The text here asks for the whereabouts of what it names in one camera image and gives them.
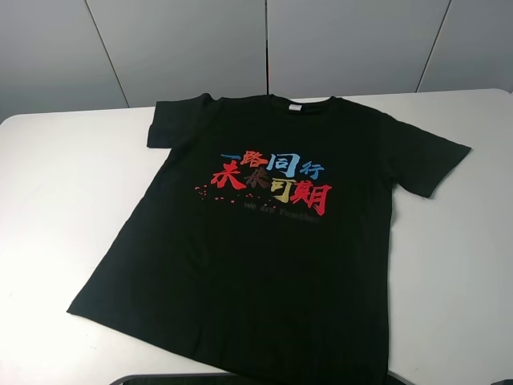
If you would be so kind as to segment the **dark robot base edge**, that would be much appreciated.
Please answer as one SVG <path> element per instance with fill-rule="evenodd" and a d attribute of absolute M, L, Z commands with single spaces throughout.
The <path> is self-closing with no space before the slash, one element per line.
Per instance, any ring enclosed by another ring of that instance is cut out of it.
<path fill-rule="evenodd" d="M 236 375 L 203 374 L 203 375 L 142 375 L 128 376 L 117 379 L 113 384 L 240 384 Z"/>

